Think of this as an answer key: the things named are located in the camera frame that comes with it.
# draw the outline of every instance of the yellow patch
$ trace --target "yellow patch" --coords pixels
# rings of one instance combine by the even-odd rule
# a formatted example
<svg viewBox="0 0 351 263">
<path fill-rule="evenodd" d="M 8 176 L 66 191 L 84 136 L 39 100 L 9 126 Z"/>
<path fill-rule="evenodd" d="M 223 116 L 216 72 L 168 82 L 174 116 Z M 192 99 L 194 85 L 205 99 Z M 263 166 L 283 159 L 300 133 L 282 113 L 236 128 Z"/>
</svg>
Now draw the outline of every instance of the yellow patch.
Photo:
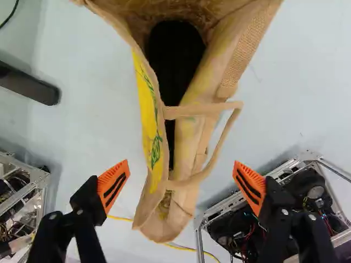
<svg viewBox="0 0 351 263">
<path fill-rule="evenodd" d="M 145 71 L 140 58 L 133 52 L 134 67 L 137 73 L 138 96 L 141 124 L 143 126 L 143 149 L 151 174 L 150 193 L 156 191 L 163 172 L 162 131 L 158 128 L 158 108 L 154 86 Z"/>
</svg>

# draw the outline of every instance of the bag handle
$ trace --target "bag handle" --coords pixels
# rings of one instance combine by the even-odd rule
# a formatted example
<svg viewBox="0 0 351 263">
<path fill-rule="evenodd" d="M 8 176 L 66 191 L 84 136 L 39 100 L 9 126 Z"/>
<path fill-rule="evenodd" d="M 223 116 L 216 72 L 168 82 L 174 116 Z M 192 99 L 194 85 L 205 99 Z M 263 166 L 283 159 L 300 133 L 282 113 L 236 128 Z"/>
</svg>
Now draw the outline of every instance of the bag handle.
<svg viewBox="0 0 351 263">
<path fill-rule="evenodd" d="M 243 105 L 244 103 L 242 101 L 229 101 L 185 106 L 164 106 L 163 118 L 167 120 L 174 120 L 192 116 L 211 115 L 214 113 L 221 113 L 224 110 L 231 110 L 232 108 L 242 108 Z"/>
<path fill-rule="evenodd" d="M 181 106 L 181 107 L 167 107 L 167 108 L 179 108 L 176 110 L 170 110 L 168 112 L 168 117 L 174 117 L 171 119 L 180 118 L 180 117 L 187 117 L 187 116 L 194 116 L 194 115 L 208 115 L 210 113 L 215 113 L 217 111 L 226 110 L 228 108 L 234 108 L 231 116 L 229 117 L 223 132 L 219 138 L 219 141 L 216 145 L 216 148 L 213 151 L 210 161 L 207 163 L 206 167 L 199 173 L 196 173 L 185 180 L 167 180 L 166 181 L 166 189 L 168 190 L 181 190 L 187 187 L 192 187 L 200 183 L 203 179 L 208 177 L 211 170 L 214 167 L 218 159 L 218 154 L 220 149 L 223 146 L 224 140 L 229 133 L 229 130 L 237 119 L 239 113 L 241 112 L 243 103 L 241 101 L 234 101 L 234 102 L 223 102 L 217 104 L 202 104 L 202 105 L 189 105 L 189 106 Z"/>
</svg>

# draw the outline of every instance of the floor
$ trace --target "floor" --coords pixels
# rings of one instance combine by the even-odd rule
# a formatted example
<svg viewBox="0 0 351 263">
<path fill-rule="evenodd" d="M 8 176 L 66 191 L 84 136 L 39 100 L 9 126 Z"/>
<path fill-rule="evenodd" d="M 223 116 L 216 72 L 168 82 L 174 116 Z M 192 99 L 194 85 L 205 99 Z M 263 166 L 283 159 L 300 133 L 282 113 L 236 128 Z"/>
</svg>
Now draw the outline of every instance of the floor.
<svg viewBox="0 0 351 263">
<path fill-rule="evenodd" d="M 13 3 L 1 4 L 0 20 Z M 236 159 L 265 172 L 312 148 L 351 171 L 350 12 L 347 0 L 284 1 L 233 98 L 245 107 L 201 185 L 199 209 L 234 188 Z M 63 94 L 58 106 L 47 107 L 0 88 L 0 147 L 50 166 L 47 208 L 69 211 L 70 195 L 90 175 L 128 159 L 132 175 L 111 214 L 132 217 L 146 166 L 128 45 L 86 8 L 69 1 L 21 0 L 14 19 L 0 31 L 0 60 L 57 85 Z M 218 123 L 210 150 L 227 117 Z M 344 209 L 351 210 L 347 203 Z M 195 253 L 153 244 L 124 221 L 108 219 L 98 234 L 109 262 L 196 261 Z M 175 241 L 194 247 L 192 225 Z M 229 261 L 207 236 L 204 247 Z M 69 256 L 77 257 L 74 244 Z"/>
</svg>

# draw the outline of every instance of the fabric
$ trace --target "fabric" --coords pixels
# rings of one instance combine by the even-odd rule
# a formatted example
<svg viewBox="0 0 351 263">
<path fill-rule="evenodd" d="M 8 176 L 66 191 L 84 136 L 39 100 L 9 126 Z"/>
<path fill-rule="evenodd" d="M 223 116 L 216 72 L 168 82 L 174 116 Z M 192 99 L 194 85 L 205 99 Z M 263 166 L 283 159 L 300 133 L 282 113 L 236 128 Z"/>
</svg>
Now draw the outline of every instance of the fabric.
<svg viewBox="0 0 351 263">
<path fill-rule="evenodd" d="M 176 238 L 193 218 L 201 180 L 207 177 L 242 103 L 226 102 L 251 60 L 281 0 L 75 0 L 110 23 L 131 46 L 143 125 L 148 175 L 133 228 L 155 242 Z M 179 106 L 167 107 L 145 41 L 164 20 L 185 20 L 206 50 Z M 222 111 L 233 110 L 207 165 L 207 145 Z M 174 167 L 169 172 L 165 120 L 175 119 Z"/>
</svg>

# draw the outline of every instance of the yellow cable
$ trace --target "yellow cable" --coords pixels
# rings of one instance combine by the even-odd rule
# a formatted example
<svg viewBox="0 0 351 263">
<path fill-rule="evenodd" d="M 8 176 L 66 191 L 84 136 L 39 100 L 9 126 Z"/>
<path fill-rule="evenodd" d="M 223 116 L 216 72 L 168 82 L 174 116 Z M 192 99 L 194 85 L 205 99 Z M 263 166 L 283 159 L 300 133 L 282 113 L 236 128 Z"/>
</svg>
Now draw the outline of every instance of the yellow cable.
<svg viewBox="0 0 351 263">
<path fill-rule="evenodd" d="M 122 221 L 127 221 L 127 222 L 133 222 L 133 219 L 130 218 L 121 218 L 119 216 L 113 216 L 113 215 L 108 215 L 108 218 L 115 219 L 115 220 L 122 220 Z"/>
<path fill-rule="evenodd" d="M 113 216 L 113 215 L 108 215 L 107 217 L 111 218 L 111 219 L 114 219 L 114 220 L 122 220 L 122 221 L 127 221 L 127 222 L 133 222 L 133 220 L 130 219 L 130 218 L 121 218 L 119 216 Z M 185 250 L 185 251 L 196 252 L 196 249 L 194 249 L 194 248 L 181 247 L 181 246 L 178 247 L 176 245 L 170 245 L 170 244 L 167 244 L 167 243 L 162 243 L 162 245 L 165 245 L 165 246 L 167 246 L 169 248 L 178 249 L 178 250 Z M 213 258 L 217 263 L 220 263 L 220 261 L 213 254 L 211 254 L 210 252 L 204 251 L 203 253 L 205 255 Z"/>
</svg>

